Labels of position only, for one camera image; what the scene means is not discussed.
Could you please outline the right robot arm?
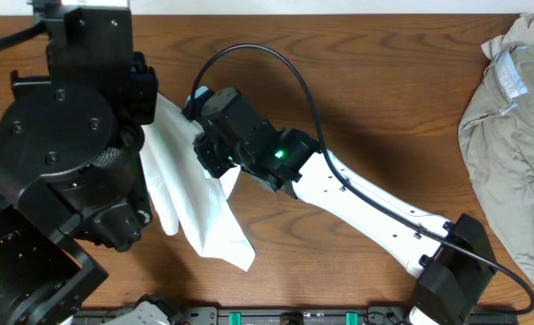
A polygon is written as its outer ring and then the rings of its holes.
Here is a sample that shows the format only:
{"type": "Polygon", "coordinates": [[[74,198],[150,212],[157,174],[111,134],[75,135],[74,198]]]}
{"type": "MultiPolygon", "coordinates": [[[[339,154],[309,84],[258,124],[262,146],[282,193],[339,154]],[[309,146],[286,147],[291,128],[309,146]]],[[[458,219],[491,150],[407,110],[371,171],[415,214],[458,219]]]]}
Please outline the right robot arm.
{"type": "Polygon", "coordinates": [[[218,179],[240,168],[267,191],[282,190],[341,218],[416,277],[412,324],[466,324],[495,272],[483,224],[418,209],[377,187],[295,129],[276,130],[236,88],[201,87],[182,111],[203,130],[194,151],[218,179]]]}

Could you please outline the white printed t-shirt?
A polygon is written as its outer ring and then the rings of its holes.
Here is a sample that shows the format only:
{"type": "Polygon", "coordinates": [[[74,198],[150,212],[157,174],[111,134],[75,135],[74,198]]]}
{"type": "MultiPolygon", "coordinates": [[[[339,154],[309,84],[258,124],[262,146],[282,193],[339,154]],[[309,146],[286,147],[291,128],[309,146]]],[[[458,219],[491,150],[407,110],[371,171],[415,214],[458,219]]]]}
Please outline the white printed t-shirt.
{"type": "Polygon", "coordinates": [[[211,177],[194,152],[201,127],[163,95],[157,97],[153,123],[143,132],[144,177],[164,233],[174,236],[182,230],[199,256],[248,271],[255,250],[227,202],[240,170],[211,177]]]}

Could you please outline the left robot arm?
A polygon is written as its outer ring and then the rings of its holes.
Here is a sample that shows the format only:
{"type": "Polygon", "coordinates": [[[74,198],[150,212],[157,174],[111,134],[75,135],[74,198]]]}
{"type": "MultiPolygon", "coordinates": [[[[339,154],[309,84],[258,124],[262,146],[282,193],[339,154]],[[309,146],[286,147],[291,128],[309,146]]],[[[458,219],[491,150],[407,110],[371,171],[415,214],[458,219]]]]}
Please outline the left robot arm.
{"type": "Polygon", "coordinates": [[[151,211],[139,152],[158,80],[126,1],[35,1],[48,74],[11,76],[0,121],[0,324],[60,324],[107,278],[82,241],[127,251],[151,211]]]}

